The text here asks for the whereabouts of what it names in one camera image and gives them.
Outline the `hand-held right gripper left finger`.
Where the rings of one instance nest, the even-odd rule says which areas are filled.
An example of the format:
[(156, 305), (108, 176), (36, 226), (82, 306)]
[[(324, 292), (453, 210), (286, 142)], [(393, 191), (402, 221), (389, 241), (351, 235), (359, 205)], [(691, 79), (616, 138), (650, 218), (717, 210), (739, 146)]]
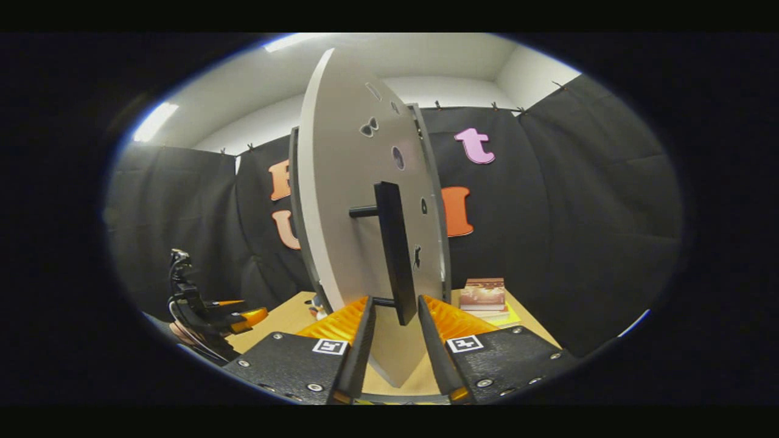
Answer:
[(295, 335), (273, 331), (223, 370), (290, 404), (350, 405), (362, 396), (375, 324), (365, 296)]

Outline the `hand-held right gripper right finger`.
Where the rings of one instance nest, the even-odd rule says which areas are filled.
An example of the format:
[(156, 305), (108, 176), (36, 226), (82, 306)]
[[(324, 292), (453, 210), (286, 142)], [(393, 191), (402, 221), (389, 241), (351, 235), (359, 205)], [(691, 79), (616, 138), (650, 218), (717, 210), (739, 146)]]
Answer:
[(524, 326), (497, 328), (430, 296), (419, 296), (417, 309), (432, 372), (451, 405), (498, 404), (579, 364)]

